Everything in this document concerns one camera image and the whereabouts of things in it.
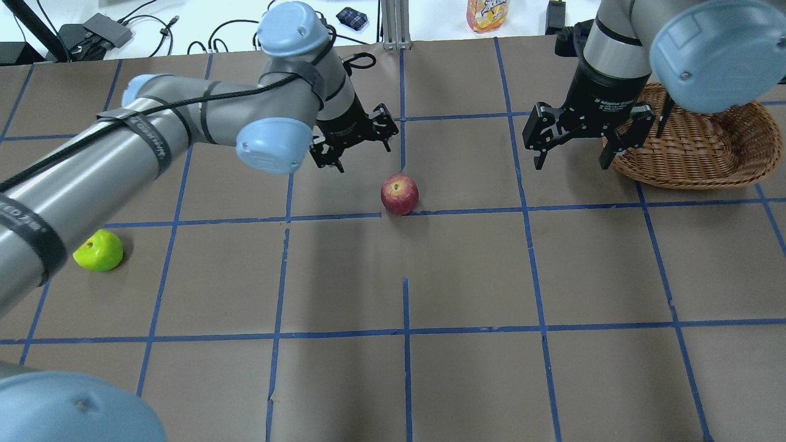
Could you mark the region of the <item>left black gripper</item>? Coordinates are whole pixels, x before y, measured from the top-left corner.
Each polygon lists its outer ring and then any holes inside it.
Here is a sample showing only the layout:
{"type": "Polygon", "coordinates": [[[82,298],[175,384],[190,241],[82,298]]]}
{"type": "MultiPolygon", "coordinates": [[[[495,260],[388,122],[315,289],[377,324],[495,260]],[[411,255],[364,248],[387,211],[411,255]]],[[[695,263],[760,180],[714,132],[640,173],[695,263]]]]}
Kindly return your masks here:
{"type": "Polygon", "coordinates": [[[336,168],[344,173],[341,155],[345,149],[362,142],[381,142],[385,151],[392,152],[390,138],[399,134],[393,116],[385,104],[377,104],[373,112],[367,113],[361,103],[336,118],[318,118],[316,126],[322,133],[322,142],[313,144],[314,161],[323,161],[325,167],[336,168]]]}

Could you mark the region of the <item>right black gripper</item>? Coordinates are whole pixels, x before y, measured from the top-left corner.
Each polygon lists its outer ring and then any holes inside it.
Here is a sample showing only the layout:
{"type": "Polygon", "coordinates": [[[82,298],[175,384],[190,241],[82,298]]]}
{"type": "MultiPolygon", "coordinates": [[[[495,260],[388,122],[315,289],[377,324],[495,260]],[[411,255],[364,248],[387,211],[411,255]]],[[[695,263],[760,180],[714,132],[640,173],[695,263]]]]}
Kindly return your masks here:
{"type": "Polygon", "coordinates": [[[523,146],[534,152],[534,168],[542,170],[548,151],[572,138],[605,137],[602,170],[626,149],[643,147],[656,120],[649,103],[640,100],[649,77],[617,79],[578,71],[561,106],[536,103],[523,129],[523,146]]]}

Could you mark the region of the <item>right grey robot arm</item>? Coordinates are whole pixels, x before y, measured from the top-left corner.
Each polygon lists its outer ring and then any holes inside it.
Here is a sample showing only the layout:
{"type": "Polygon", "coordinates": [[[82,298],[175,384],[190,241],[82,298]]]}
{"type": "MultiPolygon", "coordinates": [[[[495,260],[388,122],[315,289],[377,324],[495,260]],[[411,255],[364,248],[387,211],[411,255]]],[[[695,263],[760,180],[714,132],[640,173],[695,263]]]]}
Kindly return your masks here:
{"type": "Polygon", "coordinates": [[[663,133],[675,106],[699,114],[752,103],[784,78],[783,1],[602,1],[555,31],[577,68],[559,107],[535,103],[523,147],[543,168],[575,138],[604,138],[599,165],[663,133]]]}

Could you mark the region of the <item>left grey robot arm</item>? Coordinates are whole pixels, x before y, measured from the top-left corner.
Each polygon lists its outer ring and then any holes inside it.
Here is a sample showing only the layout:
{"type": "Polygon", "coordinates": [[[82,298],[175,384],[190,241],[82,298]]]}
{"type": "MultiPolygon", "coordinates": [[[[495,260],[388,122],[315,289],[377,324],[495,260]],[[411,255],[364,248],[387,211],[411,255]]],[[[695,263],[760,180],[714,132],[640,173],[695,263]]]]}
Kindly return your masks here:
{"type": "Polygon", "coordinates": [[[268,57],[257,84],[135,77],[120,108],[2,182],[3,314],[193,144],[233,146],[252,168],[292,174],[307,157],[342,170],[345,149],[387,145],[399,133],[384,104],[365,112],[351,59],[340,58],[335,29],[311,6],[272,6],[257,37],[268,57]]]}

